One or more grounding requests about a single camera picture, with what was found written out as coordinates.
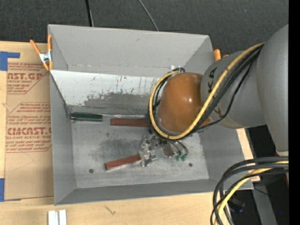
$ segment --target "yellow cable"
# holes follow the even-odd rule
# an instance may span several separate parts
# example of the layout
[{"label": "yellow cable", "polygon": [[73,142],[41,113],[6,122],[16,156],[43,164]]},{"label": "yellow cable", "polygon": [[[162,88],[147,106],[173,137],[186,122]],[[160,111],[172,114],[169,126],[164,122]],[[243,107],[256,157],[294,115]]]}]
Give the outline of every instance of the yellow cable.
[{"label": "yellow cable", "polygon": [[216,85],[214,86],[214,88],[212,89],[210,95],[208,96],[207,100],[205,101],[202,109],[200,110],[200,112],[198,113],[196,119],[194,120],[194,122],[188,127],[187,130],[185,130],[183,133],[179,134],[179,135],[168,135],[166,133],[164,133],[162,130],[159,129],[159,127],[157,126],[154,116],[153,116],[153,98],[154,98],[154,94],[156,91],[156,88],[159,86],[159,84],[166,78],[171,76],[172,74],[174,74],[175,72],[171,72],[172,74],[168,73],[166,75],[164,75],[154,86],[153,91],[150,95],[150,100],[149,100],[149,115],[150,115],[150,120],[151,123],[154,127],[154,129],[158,132],[158,134],[160,134],[162,137],[165,138],[169,138],[171,140],[178,140],[183,138],[184,136],[186,136],[189,132],[191,132],[194,127],[197,125],[197,123],[199,122],[199,120],[201,119],[201,117],[203,116],[206,108],[208,107],[209,103],[211,102],[211,100],[213,99],[213,96],[215,95],[217,89],[219,88],[221,82],[223,81],[223,79],[225,78],[225,76],[227,75],[228,71],[233,68],[233,66],[240,60],[242,59],[244,56],[246,56],[248,53],[252,52],[254,49],[256,49],[257,47],[261,46],[263,43],[254,45],[250,48],[248,48],[247,50],[245,50],[244,52],[242,52],[239,56],[237,56],[226,68],[226,70],[221,74],[221,76],[219,77],[218,81],[216,82]]},{"label": "yellow cable", "polygon": [[[276,164],[289,164],[289,161],[276,162]],[[252,172],[245,175],[244,177],[249,176],[249,175],[253,175],[253,174],[263,173],[263,172],[265,172],[267,170],[270,170],[270,169],[272,169],[272,168],[255,169]],[[224,207],[226,206],[228,200],[232,197],[232,195],[236,192],[236,190],[238,190],[239,187],[242,186],[249,179],[250,178],[245,178],[245,179],[241,180],[239,183],[237,183],[237,185],[235,185],[235,187],[230,191],[230,193],[226,196],[226,198],[220,203],[219,208],[218,208],[218,213],[219,213],[220,216],[221,216],[221,213],[222,213]],[[217,221],[216,218],[215,218],[214,225],[218,225],[218,221]]]}]

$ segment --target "blue tape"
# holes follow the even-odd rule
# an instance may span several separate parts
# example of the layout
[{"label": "blue tape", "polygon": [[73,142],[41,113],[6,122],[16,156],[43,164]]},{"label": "blue tape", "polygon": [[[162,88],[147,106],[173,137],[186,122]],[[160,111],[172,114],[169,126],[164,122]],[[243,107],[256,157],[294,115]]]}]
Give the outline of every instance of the blue tape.
[{"label": "blue tape", "polygon": [[4,202],[4,178],[0,178],[0,202]]},{"label": "blue tape", "polygon": [[19,52],[0,52],[0,71],[8,70],[8,58],[20,58]]}]

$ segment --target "orange clip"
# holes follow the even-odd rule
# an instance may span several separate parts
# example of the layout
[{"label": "orange clip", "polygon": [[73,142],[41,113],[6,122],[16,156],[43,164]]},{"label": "orange clip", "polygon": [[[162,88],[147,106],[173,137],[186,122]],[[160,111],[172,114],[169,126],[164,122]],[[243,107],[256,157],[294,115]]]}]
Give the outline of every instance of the orange clip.
[{"label": "orange clip", "polygon": [[215,56],[215,61],[218,61],[221,59],[221,52],[220,49],[215,49],[214,50],[214,56]]},{"label": "orange clip", "polygon": [[48,52],[46,53],[41,53],[38,46],[36,45],[36,43],[31,39],[30,43],[33,46],[34,50],[36,51],[36,53],[40,56],[42,62],[43,62],[43,66],[44,68],[49,71],[53,69],[53,61],[52,61],[52,35],[49,34],[48,35]]}]

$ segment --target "cable bundle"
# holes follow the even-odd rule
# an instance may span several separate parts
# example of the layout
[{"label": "cable bundle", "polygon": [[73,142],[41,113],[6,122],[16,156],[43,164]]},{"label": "cable bundle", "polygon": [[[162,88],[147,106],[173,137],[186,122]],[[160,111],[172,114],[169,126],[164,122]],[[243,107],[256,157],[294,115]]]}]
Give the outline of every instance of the cable bundle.
[{"label": "cable bundle", "polygon": [[[223,174],[221,180],[216,185],[213,194],[213,211],[210,216],[211,225],[222,225],[221,212],[224,210],[226,218],[230,225],[234,225],[231,216],[226,208],[226,203],[232,195],[250,178],[259,175],[274,175],[280,173],[287,173],[289,167],[288,157],[261,157],[249,159],[234,164],[228,168]],[[235,174],[251,171],[241,179],[237,180],[224,193],[224,182]],[[218,193],[220,193],[220,200],[217,201]]]}]

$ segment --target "white plastic piece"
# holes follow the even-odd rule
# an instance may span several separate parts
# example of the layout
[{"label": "white plastic piece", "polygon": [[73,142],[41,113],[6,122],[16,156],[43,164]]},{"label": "white plastic piece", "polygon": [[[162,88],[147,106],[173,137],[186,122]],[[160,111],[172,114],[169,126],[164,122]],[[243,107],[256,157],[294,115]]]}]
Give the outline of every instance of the white plastic piece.
[{"label": "white plastic piece", "polygon": [[67,211],[48,211],[48,225],[67,225]]}]

